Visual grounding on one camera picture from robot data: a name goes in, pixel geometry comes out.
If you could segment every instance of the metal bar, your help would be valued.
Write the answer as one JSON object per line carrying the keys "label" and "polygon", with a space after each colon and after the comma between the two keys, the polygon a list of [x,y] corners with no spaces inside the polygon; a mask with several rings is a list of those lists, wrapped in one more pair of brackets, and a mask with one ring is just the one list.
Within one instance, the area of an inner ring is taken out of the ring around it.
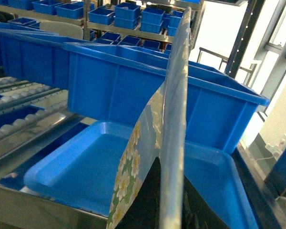
{"label": "metal bar", "polygon": [[20,88],[35,85],[36,83],[31,83],[29,81],[19,81],[14,83],[7,83],[0,85],[0,93],[14,91]]}
{"label": "metal bar", "polygon": [[235,78],[265,0],[251,0],[238,31],[225,73]]}
{"label": "metal bar", "polygon": [[22,229],[105,229],[105,217],[0,186],[0,222]]}
{"label": "metal bar", "polygon": [[30,159],[84,117],[60,110],[0,141],[0,179]]}
{"label": "metal bar", "polygon": [[255,160],[249,155],[248,149],[244,149],[239,144],[232,157],[248,199],[258,217],[259,227],[261,229],[286,229],[286,216],[275,201],[276,192],[265,185],[255,168]]}
{"label": "metal bar", "polygon": [[26,17],[32,17],[32,18],[38,18],[38,19],[45,19],[49,21],[61,21],[61,22],[66,22],[74,25],[83,25],[84,20],[83,19],[69,19],[69,18],[64,18],[64,17],[59,17],[57,15],[49,15],[49,14],[43,14],[43,13],[37,13],[32,10],[21,10],[9,6],[2,6],[0,5],[0,11],[1,12],[6,12],[6,13],[15,13],[21,16],[26,16]]}
{"label": "metal bar", "polygon": [[130,30],[130,29],[125,29],[125,28],[115,27],[112,25],[97,24],[93,22],[88,22],[87,28],[94,29],[94,30],[101,30],[101,31],[116,32],[120,34],[128,34],[128,35],[135,36],[135,37],[147,38],[147,39],[152,39],[155,41],[167,42],[167,43],[172,43],[174,39],[174,37],[167,36],[167,35],[161,35],[161,34],[152,33],[152,32],[143,32],[140,30]]}
{"label": "metal bar", "polygon": [[13,101],[10,101],[8,103],[0,104],[0,115],[4,114],[4,113],[11,112],[11,111],[18,110],[18,109],[23,108],[25,106],[28,106],[30,104],[39,102],[40,100],[51,97],[51,96],[53,96],[53,94],[59,94],[61,92],[62,92],[61,89],[53,88],[53,89],[47,90],[45,92],[41,92],[41,93],[34,94],[34,95],[31,95],[31,96],[28,96],[25,98],[13,100]]}

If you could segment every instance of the blue plastic tray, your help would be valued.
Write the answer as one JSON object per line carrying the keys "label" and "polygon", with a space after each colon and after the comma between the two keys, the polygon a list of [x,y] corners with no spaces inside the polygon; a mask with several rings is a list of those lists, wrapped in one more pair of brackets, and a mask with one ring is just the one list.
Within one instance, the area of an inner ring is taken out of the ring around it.
{"label": "blue plastic tray", "polygon": [[21,26],[28,26],[36,23],[36,20],[30,19],[30,18],[17,18],[13,20],[9,20],[8,23],[12,23],[15,25],[21,25]]}
{"label": "blue plastic tray", "polygon": [[164,13],[164,10],[146,8],[142,11],[142,22],[160,25],[162,24]]}
{"label": "blue plastic tray", "polygon": [[162,23],[158,24],[150,24],[146,22],[141,22],[140,30],[144,32],[152,32],[152,33],[160,33],[162,27]]}
{"label": "blue plastic tray", "polygon": [[133,30],[139,24],[139,18],[134,20],[126,20],[115,16],[114,26]]}
{"label": "blue plastic tray", "polygon": [[0,31],[4,72],[8,76],[68,89],[69,52],[64,42],[80,42],[68,37],[42,33]]}
{"label": "blue plastic tray", "polygon": [[116,169],[132,130],[96,122],[34,165],[24,183],[62,203],[107,216]]}
{"label": "blue plastic tray", "polygon": [[[166,58],[131,48],[65,48],[71,51],[69,109],[91,118],[134,125],[166,75]],[[258,105],[269,100],[223,74],[189,66],[189,76],[186,139],[233,153]]]}
{"label": "blue plastic tray", "polygon": [[40,0],[33,2],[34,10],[38,13],[45,13],[50,15],[56,15],[55,6],[62,5],[61,1],[55,0]]}
{"label": "blue plastic tray", "polygon": [[133,21],[140,16],[140,6],[123,2],[115,6],[115,17]]}
{"label": "blue plastic tray", "polygon": [[8,0],[10,7],[14,7],[22,10],[32,10],[32,2],[36,0]]}
{"label": "blue plastic tray", "polygon": [[114,11],[105,8],[96,8],[89,12],[89,21],[109,25],[114,21]]}
{"label": "blue plastic tray", "polygon": [[55,6],[55,9],[60,17],[79,19],[84,16],[84,7],[81,5],[67,3]]}

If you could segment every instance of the metal shelf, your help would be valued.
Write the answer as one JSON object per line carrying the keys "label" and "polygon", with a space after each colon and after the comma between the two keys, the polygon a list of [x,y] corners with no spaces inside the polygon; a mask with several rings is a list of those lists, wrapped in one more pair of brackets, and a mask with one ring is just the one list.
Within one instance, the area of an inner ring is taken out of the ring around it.
{"label": "metal shelf", "polygon": [[114,25],[97,24],[93,22],[88,22],[87,27],[88,29],[116,32],[116,33],[127,34],[127,35],[131,35],[135,37],[152,39],[152,40],[160,41],[160,42],[167,42],[167,43],[172,43],[174,39],[174,37],[167,36],[167,35],[140,31],[139,30],[140,24],[136,27],[135,30],[115,27]]}
{"label": "metal shelf", "polygon": [[48,21],[61,21],[69,24],[74,24],[74,25],[83,25],[84,19],[69,19],[69,18],[64,18],[64,17],[59,17],[57,15],[49,15],[49,14],[43,14],[43,13],[37,13],[32,10],[21,10],[9,6],[1,6],[0,5],[0,11],[1,12],[6,12],[6,13],[14,13],[18,14],[21,16],[25,17],[32,17],[32,18],[38,18],[38,19],[45,19]]}

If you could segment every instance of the white wall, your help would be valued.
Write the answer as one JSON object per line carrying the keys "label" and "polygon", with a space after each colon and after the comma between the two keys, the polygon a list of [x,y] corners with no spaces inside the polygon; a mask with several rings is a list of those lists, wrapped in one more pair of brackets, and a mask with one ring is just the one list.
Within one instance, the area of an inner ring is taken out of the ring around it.
{"label": "white wall", "polygon": [[271,145],[278,145],[284,134],[286,134],[286,86],[260,132],[265,143]]}

